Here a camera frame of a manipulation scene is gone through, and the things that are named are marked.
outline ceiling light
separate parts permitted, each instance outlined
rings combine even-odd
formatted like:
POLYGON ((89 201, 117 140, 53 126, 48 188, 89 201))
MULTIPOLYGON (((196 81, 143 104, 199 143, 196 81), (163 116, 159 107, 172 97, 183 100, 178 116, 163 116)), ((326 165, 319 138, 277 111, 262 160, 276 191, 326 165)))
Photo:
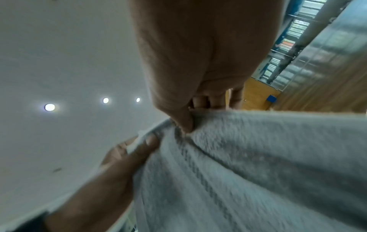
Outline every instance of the ceiling light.
POLYGON ((45 105, 45 110, 47 111, 53 111, 55 109, 55 105, 54 104, 47 104, 45 105))

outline white ceiling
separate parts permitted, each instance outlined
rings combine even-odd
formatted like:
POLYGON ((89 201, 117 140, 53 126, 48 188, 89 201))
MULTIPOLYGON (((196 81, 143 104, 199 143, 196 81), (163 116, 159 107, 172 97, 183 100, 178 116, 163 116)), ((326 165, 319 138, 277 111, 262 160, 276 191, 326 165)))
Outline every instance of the white ceiling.
POLYGON ((0 31, 1 225, 74 191, 114 144, 165 116, 125 1, 2 0, 0 31))

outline hand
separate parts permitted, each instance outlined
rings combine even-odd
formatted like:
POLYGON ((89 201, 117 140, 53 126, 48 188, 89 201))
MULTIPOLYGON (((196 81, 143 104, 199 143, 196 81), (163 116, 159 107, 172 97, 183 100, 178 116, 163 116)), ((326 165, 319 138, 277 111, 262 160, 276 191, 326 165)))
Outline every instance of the hand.
POLYGON ((184 132, 194 109, 242 106, 244 82, 276 39, 284 0, 130 0, 155 107, 184 132))
POLYGON ((111 166, 45 219, 50 232, 104 232, 116 222, 133 199, 132 175, 159 146, 150 136, 127 156, 126 145, 132 142, 110 150, 102 164, 112 161, 111 166))

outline towel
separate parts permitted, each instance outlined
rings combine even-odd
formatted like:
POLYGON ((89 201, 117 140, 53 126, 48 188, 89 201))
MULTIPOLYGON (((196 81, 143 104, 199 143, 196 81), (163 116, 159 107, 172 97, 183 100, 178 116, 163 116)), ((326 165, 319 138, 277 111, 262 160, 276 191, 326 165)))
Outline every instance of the towel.
POLYGON ((185 136, 169 120, 145 132, 161 146, 133 179, 139 232, 367 230, 365 117, 196 112, 194 123, 185 136))

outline gray towel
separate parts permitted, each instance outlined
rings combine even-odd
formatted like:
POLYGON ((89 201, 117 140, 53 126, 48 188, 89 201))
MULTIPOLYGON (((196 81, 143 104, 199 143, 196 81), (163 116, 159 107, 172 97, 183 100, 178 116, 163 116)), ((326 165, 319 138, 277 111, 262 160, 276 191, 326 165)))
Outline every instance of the gray towel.
POLYGON ((279 112, 170 121, 134 176, 139 232, 367 229, 367 119, 279 112))

